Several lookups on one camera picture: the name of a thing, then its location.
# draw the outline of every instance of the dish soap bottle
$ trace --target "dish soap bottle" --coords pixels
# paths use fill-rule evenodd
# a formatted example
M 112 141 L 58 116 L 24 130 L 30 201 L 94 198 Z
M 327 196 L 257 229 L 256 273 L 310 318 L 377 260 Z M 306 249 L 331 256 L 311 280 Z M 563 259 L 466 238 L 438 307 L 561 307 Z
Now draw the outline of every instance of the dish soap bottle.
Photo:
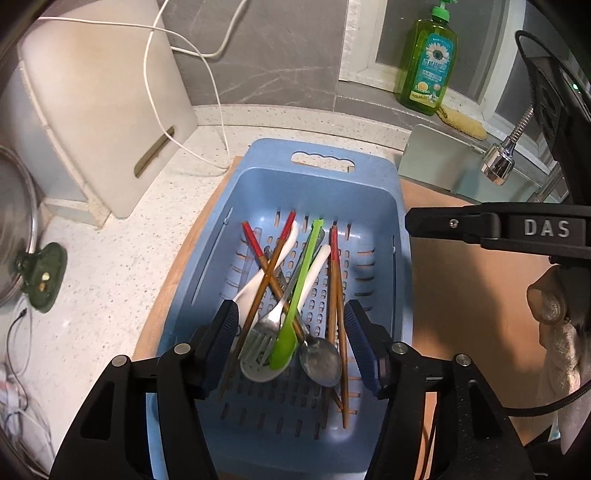
M 398 101 L 426 115 L 441 105 L 456 62 L 457 36 L 448 26 L 446 2 L 457 0 L 441 0 L 431 18 L 417 20 L 408 33 L 397 83 L 399 88 L 402 85 Z

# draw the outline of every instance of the black cable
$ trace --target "black cable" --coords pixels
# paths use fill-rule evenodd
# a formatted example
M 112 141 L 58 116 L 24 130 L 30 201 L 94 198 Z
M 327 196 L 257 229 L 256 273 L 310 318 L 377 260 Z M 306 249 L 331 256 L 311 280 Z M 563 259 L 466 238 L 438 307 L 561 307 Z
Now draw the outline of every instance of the black cable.
M 538 46 L 542 47 L 542 49 L 556 62 L 560 64 L 560 67 L 563 71 L 570 77 L 570 79 L 575 82 L 576 84 L 581 84 L 581 80 L 570 70 L 570 67 L 564 63 L 560 58 L 558 58 L 538 37 L 534 34 L 526 32 L 525 30 L 518 30 L 515 32 L 515 41 L 517 42 L 517 49 L 519 50 L 519 54 L 521 58 L 525 61 L 528 57 L 523 50 L 523 45 L 521 44 L 521 37 L 529 38 L 531 41 L 536 43 Z M 579 89 L 579 93 L 581 94 L 581 98 L 588 109 L 591 110 L 591 98 L 589 97 L 588 93 L 584 89 Z
M 547 415 L 548 413 L 560 410 L 566 405 L 570 405 L 572 402 L 585 395 L 589 390 L 591 390 L 591 380 L 570 395 L 547 405 L 533 408 L 505 408 L 505 412 L 510 417 L 541 417 L 542 415 Z
M 14 377 L 14 380 L 16 380 L 18 386 L 21 388 L 21 390 L 24 394 L 24 397 L 25 397 L 25 405 L 22 408 L 23 411 L 25 411 L 29 407 L 29 395 L 27 394 L 27 390 L 25 390 L 25 387 L 21 383 L 20 379 L 18 378 L 18 375 L 16 374 L 16 372 L 14 370 L 14 367 L 12 366 L 12 360 L 10 358 L 9 343 L 10 343 L 10 335 L 12 333 L 12 329 L 20 320 L 22 320 L 25 317 L 26 314 L 27 314 L 27 308 L 25 307 L 21 310 L 21 313 L 18 314 L 17 318 L 15 318 L 14 321 L 10 324 L 10 327 L 8 328 L 8 333 L 6 335 L 6 357 L 8 360 L 8 366 L 10 367 L 10 371 L 11 371 L 12 376 Z
M 423 458 L 423 468 L 421 469 L 421 476 L 418 480 L 425 480 L 427 474 L 427 465 L 429 464 L 429 457 L 431 456 L 431 447 L 433 446 L 433 439 L 435 438 L 435 426 L 437 424 L 437 417 L 439 416 L 439 403 L 435 404 L 435 410 L 433 410 L 433 420 L 431 421 L 431 432 L 429 433 L 429 439 L 425 446 L 425 457 Z

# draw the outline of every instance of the speckled countertop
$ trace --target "speckled countertop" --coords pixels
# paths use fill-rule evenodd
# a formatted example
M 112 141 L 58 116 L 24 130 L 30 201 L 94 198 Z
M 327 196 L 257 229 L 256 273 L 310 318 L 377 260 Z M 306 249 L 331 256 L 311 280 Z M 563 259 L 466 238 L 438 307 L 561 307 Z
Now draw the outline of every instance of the speckled countertop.
M 272 137 L 334 145 L 394 160 L 400 151 L 380 145 L 285 128 L 227 127 L 232 155 Z M 225 157 L 219 127 L 201 126 L 186 145 L 211 159 Z M 69 261 L 55 306 L 33 314 L 33 349 L 23 377 L 49 420 L 55 448 L 107 363 L 131 356 L 176 253 L 221 177 L 199 160 L 177 153 L 132 215 L 110 217 L 101 230 L 55 217 L 43 244 L 59 242 Z M 28 329 L 11 352 L 20 365 Z

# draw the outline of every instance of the white cable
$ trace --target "white cable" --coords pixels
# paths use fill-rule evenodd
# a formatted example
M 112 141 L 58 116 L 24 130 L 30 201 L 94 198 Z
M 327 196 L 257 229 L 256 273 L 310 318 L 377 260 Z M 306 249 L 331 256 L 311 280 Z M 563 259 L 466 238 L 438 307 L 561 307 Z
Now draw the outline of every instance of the white cable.
M 164 133 L 164 135 L 171 142 L 177 144 L 180 148 L 182 148 L 184 151 L 190 153 L 191 155 L 199 158 L 200 160 L 203 160 L 205 163 L 210 164 L 212 167 L 219 168 L 219 169 L 221 169 L 221 170 L 223 170 L 225 172 L 230 167 L 230 165 L 228 165 L 225 168 L 218 167 L 215 163 L 212 163 L 209 160 L 206 160 L 201 155 L 197 155 L 196 153 L 192 152 L 191 150 L 189 150 L 188 148 L 186 148 L 184 145 L 182 145 L 180 142 L 178 142 L 177 140 L 175 140 L 172 137 L 172 135 L 170 135 L 166 131 L 166 129 L 164 128 L 164 125 L 162 124 L 162 121 L 160 120 L 160 116 L 158 114 L 158 109 L 156 108 L 156 104 L 154 103 L 154 98 L 152 97 L 152 92 L 150 91 L 150 83 L 148 81 L 148 53 L 150 53 L 150 45 L 152 44 L 152 39 L 154 38 L 154 30 L 153 29 L 158 24 L 158 22 L 160 21 L 160 17 L 162 17 L 162 13 L 164 12 L 164 9 L 168 5 L 168 2 L 170 2 L 170 0 L 164 0 L 164 3 L 160 7 L 160 10 L 158 11 L 158 15 L 156 15 L 156 19 L 154 20 L 154 23 L 152 25 L 152 30 L 150 31 L 150 34 L 148 36 L 148 42 L 146 43 L 146 48 L 144 50 L 144 65 L 143 65 L 144 85 L 146 87 L 146 92 L 148 93 L 148 99 L 150 100 L 150 105 L 152 105 L 152 110 L 154 111 L 154 116 L 156 117 L 156 121 L 158 122 L 158 125 L 160 126 L 160 130 L 162 130 L 162 132 Z
M 51 433 L 49 432 L 48 425 L 45 425 L 45 426 L 41 425 L 41 423 L 39 421 L 34 419 L 31 415 L 29 415 L 26 411 L 24 411 L 21 408 L 15 408 L 15 409 L 13 409 L 13 411 L 18 412 L 20 415 L 22 415 L 27 420 L 29 420 L 34 425 L 36 425 L 39 429 L 41 429 L 41 431 L 43 432 L 43 436 L 45 437 L 45 443 L 46 443 L 47 449 L 51 455 L 51 458 L 55 459 L 56 453 L 53 450 L 53 442 L 51 441 Z
M 49 480 L 49 477 L 48 477 L 46 474 L 44 474 L 44 473 L 40 472 L 39 470 L 36 470 L 36 469 L 34 469 L 34 468 L 33 468 L 32 466 L 30 466 L 30 465 L 27 465 L 27 467 L 28 467 L 28 468 L 29 468 L 29 470 L 30 470 L 32 473 L 34 473 L 35 475 L 37 475 L 37 476 L 40 476 L 41 478 L 44 478 L 44 479 L 46 479 L 46 480 Z
M 220 170 L 222 170 L 222 172 L 220 174 L 223 174 L 230 167 L 230 163 L 232 162 L 232 157 L 230 155 L 230 148 L 228 146 L 228 138 L 226 136 L 226 128 L 225 128 L 225 125 L 224 125 L 224 122 L 223 122 L 222 104 L 221 104 L 221 101 L 220 101 L 219 93 L 217 91 L 217 84 L 215 82 L 215 79 L 213 78 L 213 73 L 211 71 L 211 68 L 209 67 L 209 64 L 207 63 L 207 60 L 204 58 L 204 56 L 201 54 L 201 52 L 197 49 L 197 47 L 195 45 L 193 45 L 193 43 L 191 43 L 188 39 L 186 39 L 181 34 L 175 32 L 175 31 L 168 30 L 166 28 L 159 28 L 159 27 L 156 27 L 155 26 L 158 23 L 158 21 L 160 20 L 160 17 L 162 16 L 162 12 L 164 11 L 164 8 L 168 4 L 168 1 L 169 0 L 165 0 L 165 2 L 163 3 L 163 6 L 160 8 L 160 11 L 158 12 L 157 19 L 156 19 L 154 25 L 141 25 L 141 24 L 124 23 L 124 22 L 106 22 L 106 21 L 97 21 L 97 20 L 83 20 L 81 18 L 70 18 L 70 17 L 39 17 L 39 20 L 57 20 L 57 21 L 75 22 L 75 23 L 83 23 L 83 24 L 90 24 L 90 25 L 111 25 L 111 26 L 115 26 L 115 27 L 147 28 L 147 29 L 151 30 L 150 36 L 148 37 L 148 43 L 146 44 L 146 50 L 144 52 L 144 65 L 143 65 L 144 85 L 146 87 L 146 92 L 148 93 L 148 98 L 150 100 L 150 105 L 152 106 L 152 111 L 154 112 L 154 116 L 156 117 L 156 120 L 158 122 L 158 126 L 160 127 L 160 130 L 162 130 L 162 132 L 164 133 L 164 135 L 169 140 L 171 140 L 173 143 L 175 143 L 180 148 L 182 148 L 183 150 L 187 151 L 188 153 L 190 153 L 194 157 L 197 157 L 200 160 L 204 161 L 205 163 L 207 163 L 207 164 L 209 164 L 209 165 L 211 165 L 211 166 L 213 166 L 215 168 L 219 168 Z M 228 154 L 228 160 L 229 160 L 229 164 L 226 167 L 219 167 L 216 164 L 210 162 L 209 160 L 203 158 L 202 156 L 196 154 L 195 152 L 192 152 L 191 150 L 189 150 L 188 148 L 186 148 L 185 146 L 183 146 L 182 144 L 180 144 L 177 140 L 175 140 L 166 131 L 166 129 L 164 128 L 164 125 L 162 124 L 162 122 L 160 120 L 160 116 L 158 114 L 158 110 L 157 110 L 156 105 L 154 103 L 154 99 L 152 98 L 152 93 L 151 93 L 151 90 L 150 90 L 150 84 L 148 83 L 148 79 L 147 79 L 147 54 L 148 54 L 148 52 L 150 50 L 150 44 L 151 44 L 152 37 L 154 35 L 154 31 L 162 31 L 162 32 L 165 32 L 165 33 L 170 33 L 171 35 L 174 35 L 174 36 L 180 38 L 181 40 L 185 41 L 188 45 L 190 45 L 191 48 L 193 50 L 195 50 L 197 56 L 199 56 L 203 60 L 205 66 L 207 68 L 207 72 L 209 74 L 209 77 L 211 78 L 211 81 L 212 81 L 212 84 L 213 84 L 213 90 L 215 92 L 216 100 L 217 100 L 217 107 L 218 107 L 219 112 L 220 112 L 220 124 L 221 124 L 221 127 L 222 127 L 222 135 L 223 135 L 224 144 L 225 144 L 225 147 L 226 147 L 226 152 Z
M 248 0 L 242 0 L 240 2 L 240 5 L 238 5 L 238 8 L 234 12 L 233 17 L 230 20 L 230 25 L 228 26 L 228 30 L 226 31 L 226 36 L 223 39 L 222 45 L 213 53 L 204 53 L 203 56 L 205 58 L 216 59 L 217 57 L 219 57 L 223 53 L 223 51 L 228 46 L 228 41 L 230 40 L 230 35 L 232 35 L 232 31 L 234 30 L 234 27 L 236 26 L 236 22 L 238 22 L 238 18 L 240 17 L 240 15 L 242 15 L 242 12 L 243 12 L 244 7 L 247 2 L 248 2 Z M 178 48 L 178 47 L 170 47 L 170 48 L 174 51 L 179 51 L 180 53 L 186 53 L 187 55 L 191 55 L 193 57 L 199 56 L 195 52 L 190 51 L 190 50 L 185 50 L 184 48 Z

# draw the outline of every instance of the faucet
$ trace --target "faucet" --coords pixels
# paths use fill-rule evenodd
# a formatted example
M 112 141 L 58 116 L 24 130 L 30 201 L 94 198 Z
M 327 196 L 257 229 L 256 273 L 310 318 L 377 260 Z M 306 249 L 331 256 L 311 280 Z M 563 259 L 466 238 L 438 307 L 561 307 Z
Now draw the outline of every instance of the faucet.
M 562 178 L 562 168 L 560 167 L 560 163 L 556 162 L 544 184 L 536 192 L 532 193 L 527 201 L 542 203 L 550 196 Z
M 482 157 L 484 165 L 480 170 L 491 182 L 497 185 L 503 185 L 505 183 L 505 180 L 515 166 L 513 153 L 517 141 L 523 135 L 525 127 L 530 123 L 533 116 L 534 105 L 531 104 L 511 134 L 502 143 L 491 145 Z

